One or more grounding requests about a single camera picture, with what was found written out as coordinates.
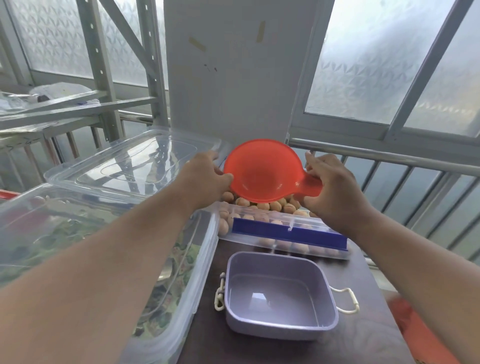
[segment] forearm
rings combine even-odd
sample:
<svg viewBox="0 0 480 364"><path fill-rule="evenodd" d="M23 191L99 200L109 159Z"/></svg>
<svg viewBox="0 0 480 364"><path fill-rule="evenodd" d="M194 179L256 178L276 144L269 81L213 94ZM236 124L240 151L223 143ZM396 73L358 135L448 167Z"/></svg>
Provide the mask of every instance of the forearm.
<svg viewBox="0 0 480 364"><path fill-rule="evenodd" d="M480 268L378 213L352 239L464 364L480 362Z"/></svg>
<svg viewBox="0 0 480 364"><path fill-rule="evenodd" d="M2 362L116 362L192 212L169 186L1 290Z"/></svg>

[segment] purple plastic basin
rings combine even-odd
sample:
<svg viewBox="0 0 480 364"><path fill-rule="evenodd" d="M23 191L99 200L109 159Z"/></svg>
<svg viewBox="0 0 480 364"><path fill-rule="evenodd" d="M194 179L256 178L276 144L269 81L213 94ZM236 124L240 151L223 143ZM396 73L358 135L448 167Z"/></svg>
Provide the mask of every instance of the purple plastic basin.
<svg viewBox="0 0 480 364"><path fill-rule="evenodd" d="M233 331L263 338L315 340L338 323L335 301L320 267L287 255L232 255L225 308Z"/></svg>

